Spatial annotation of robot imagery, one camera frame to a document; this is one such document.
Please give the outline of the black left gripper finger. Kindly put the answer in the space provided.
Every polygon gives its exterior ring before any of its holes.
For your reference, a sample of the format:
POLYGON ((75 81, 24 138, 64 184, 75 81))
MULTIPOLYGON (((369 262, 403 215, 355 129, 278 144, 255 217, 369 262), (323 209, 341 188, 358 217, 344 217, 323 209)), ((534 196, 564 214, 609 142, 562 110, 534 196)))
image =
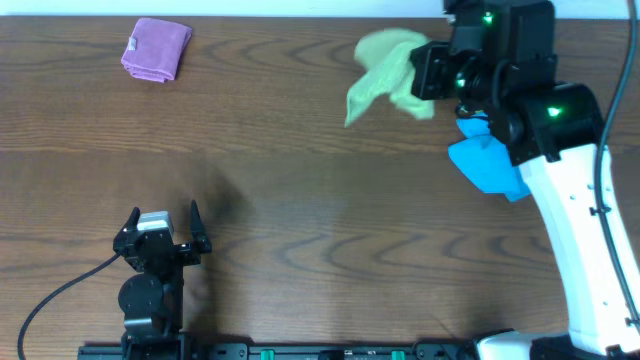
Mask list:
POLYGON ((192 200, 190 205, 190 232, 196 244, 205 245, 207 243, 206 229, 195 200, 192 200))
POLYGON ((125 222, 124 231, 125 232, 135 232, 137 230, 137 224, 140 217, 140 210, 138 207, 134 207, 129 218, 125 222))

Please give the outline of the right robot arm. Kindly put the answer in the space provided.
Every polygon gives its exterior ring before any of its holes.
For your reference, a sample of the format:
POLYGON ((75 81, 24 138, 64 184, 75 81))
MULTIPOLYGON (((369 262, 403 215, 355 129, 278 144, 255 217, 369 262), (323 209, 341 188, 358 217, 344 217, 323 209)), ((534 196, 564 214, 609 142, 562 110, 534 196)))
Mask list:
POLYGON ((568 309, 562 335, 492 334, 480 359, 635 359, 639 268, 615 196, 612 113, 592 91, 556 80, 555 9, 546 0, 444 3, 446 42, 412 51, 412 92, 486 114, 542 215, 568 309))

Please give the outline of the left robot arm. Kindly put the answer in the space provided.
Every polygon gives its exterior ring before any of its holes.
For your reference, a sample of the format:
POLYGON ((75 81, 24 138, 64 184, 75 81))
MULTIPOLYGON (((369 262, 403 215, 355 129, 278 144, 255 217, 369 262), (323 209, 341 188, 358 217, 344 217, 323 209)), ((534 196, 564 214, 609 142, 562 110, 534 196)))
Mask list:
POLYGON ((124 359, 198 359, 195 339, 182 331, 184 269, 201 263, 212 251, 197 203, 190 204, 192 240, 176 244, 166 211, 141 213, 138 208, 113 240, 114 252, 136 274, 121 287, 124 313, 124 359))

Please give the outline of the green microfiber cloth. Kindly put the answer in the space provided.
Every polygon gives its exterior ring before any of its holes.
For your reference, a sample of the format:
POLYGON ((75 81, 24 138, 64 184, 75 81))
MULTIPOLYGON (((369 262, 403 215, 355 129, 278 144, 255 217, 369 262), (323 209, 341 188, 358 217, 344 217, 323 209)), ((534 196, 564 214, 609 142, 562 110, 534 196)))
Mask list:
POLYGON ((365 74, 347 92, 344 127, 353 125, 383 95, 416 120, 432 119, 434 101, 421 100, 411 93, 416 69, 410 61, 411 52, 430 41, 421 33, 403 28, 387 28, 361 38, 354 49, 354 60, 365 74))

